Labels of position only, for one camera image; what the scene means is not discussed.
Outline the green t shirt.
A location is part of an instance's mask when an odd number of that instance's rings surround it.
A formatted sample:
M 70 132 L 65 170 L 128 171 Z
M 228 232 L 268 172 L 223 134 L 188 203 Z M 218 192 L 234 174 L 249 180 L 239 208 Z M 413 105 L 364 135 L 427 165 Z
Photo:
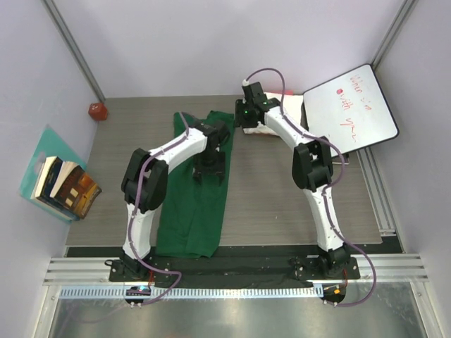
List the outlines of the green t shirt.
M 212 125 L 222 121 L 230 136 L 220 150 L 225 153 L 225 178 L 203 175 L 193 178 L 194 162 L 190 158 L 168 177 L 168 191 L 161 207 L 156 234 L 156 254 L 176 258 L 212 257 L 219 246 L 226 208 L 230 162 L 233 150 L 234 116 L 210 111 L 202 121 Z

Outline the white dry-erase board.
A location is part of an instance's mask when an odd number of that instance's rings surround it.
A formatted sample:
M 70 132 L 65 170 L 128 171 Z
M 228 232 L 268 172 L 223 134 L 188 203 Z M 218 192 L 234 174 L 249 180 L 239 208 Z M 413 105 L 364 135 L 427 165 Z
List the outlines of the white dry-erase board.
M 342 154 L 400 133 L 369 64 L 307 90 L 303 99 L 310 133 L 326 137 Z

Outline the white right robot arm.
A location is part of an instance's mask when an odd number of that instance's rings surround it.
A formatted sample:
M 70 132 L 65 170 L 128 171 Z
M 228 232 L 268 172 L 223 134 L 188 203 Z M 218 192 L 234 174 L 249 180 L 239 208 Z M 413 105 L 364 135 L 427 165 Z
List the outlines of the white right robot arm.
M 328 140 L 297 124 L 281 101 L 265 95 L 259 82 L 245 80 L 242 89 L 244 98 L 235 103 L 235 126 L 246 129 L 265 125 L 292 150 L 292 178 L 304 192 L 316 226 L 319 272 L 327 278 L 342 275 L 350 262 L 350 249 L 333 205 L 333 164 Z

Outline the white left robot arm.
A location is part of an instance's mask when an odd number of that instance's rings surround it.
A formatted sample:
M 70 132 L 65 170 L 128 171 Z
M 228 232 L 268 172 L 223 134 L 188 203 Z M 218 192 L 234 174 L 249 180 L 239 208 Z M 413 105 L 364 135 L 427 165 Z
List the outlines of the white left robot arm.
M 150 271 L 150 234 L 154 214 L 166 198 L 168 176 L 183 162 L 192 159 L 192 178 L 200 183 L 204 176 L 226 178 L 226 153 L 221 149 L 230 138 L 225 122 L 205 123 L 197 118 L 185 123 L 185 131 L 168 143 L 151 150 L 136 149 L 121 183 L 128 211 L 123 251 L 111 270 L 141 281 Z

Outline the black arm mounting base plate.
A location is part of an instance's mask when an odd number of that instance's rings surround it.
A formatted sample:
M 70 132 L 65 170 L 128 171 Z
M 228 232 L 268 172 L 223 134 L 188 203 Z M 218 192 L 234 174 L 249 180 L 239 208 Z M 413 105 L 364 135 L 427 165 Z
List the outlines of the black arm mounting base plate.
M 98 258 L 112 282 L 148 282 L 167 286 L 169 270 L 181 272 L 179 287 L 274 287 L 279 282 L 357 280 L 357 260 L 349 253 L 320 253 L 314 245 L 221 246 L 212 257 L 175 258 L 152 250 L 144 261 L 126 258 L 119 247 L 70 247 L 69 258 Z

